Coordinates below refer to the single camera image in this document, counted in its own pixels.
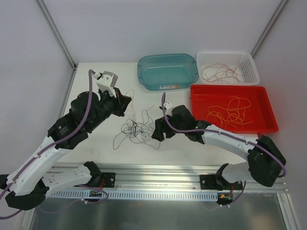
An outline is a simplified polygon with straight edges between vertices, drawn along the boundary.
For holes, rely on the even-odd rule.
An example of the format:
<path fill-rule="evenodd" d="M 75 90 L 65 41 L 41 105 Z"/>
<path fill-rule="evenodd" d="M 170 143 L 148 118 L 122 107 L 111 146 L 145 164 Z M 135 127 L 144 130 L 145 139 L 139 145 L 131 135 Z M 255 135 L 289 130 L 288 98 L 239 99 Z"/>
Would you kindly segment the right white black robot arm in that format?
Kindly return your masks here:
<path fill-rule="evenodd" d="M 173 107 L 169 103 L 160 106 L 163 117 L 155 120 L 152 138 L 160 142 L 183 134 L 190 141 L 216 146 L 245 160 L 243 163 L 223 164 L 215 174 L 204 176 L 201 181 L 210 189 L 222 191 L 230 185 L 254 180 L 265 187 L 286 174 L 286 159 L 268 136 L 248 139 L 223 130 L 207 121 L 197 120 L 184 105 Z"/>

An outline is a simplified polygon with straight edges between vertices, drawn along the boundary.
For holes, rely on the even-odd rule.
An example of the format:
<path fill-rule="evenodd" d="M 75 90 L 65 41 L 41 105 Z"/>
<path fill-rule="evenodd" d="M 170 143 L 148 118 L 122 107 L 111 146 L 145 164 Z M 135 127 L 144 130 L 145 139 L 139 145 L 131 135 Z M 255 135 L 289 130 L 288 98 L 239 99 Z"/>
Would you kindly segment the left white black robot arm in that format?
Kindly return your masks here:
<path fill-rule="evenodd" d="M 99 187 L 103 174 L 93 161 L 58 175 L 47 175 L 47 171 L 111 115 L 123 117 L 131 101 L 119 89 L 115 89 L 115 96 L 108 91 L 80 93 L 71 102 L 69 112 L 48 130 L 30 159 L 15 172 L 0 176 L 0 196 L 8 207 L 31 210 L 57 191 L 80 184 Z"/>

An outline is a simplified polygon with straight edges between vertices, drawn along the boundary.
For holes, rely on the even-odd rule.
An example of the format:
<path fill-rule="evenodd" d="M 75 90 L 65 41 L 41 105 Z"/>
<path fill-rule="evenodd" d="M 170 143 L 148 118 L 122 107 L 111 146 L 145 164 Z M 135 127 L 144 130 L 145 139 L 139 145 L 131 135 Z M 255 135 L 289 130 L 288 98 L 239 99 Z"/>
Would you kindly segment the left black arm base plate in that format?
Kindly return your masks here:
<path fill-rule="evenodd" d="M 116 174 L 114 172 L 102 172 L 98 180 L 99 188 L 114 188 L 116 182 Z"/>

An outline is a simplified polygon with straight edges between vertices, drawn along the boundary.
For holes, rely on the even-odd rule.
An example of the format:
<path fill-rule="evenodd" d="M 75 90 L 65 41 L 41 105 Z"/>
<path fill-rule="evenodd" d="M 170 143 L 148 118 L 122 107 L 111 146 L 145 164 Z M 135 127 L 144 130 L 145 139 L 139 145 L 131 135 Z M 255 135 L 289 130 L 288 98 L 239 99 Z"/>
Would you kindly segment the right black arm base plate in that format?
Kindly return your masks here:
<path fill-rule="evenodd" d="M 242 190 L 243 185 L 242 182 L 230 183 L 226 181 L 221 176 L 216 176 L 215 174 L 201 174 L 200 178 L 200 186 L 201 190 Z"/>

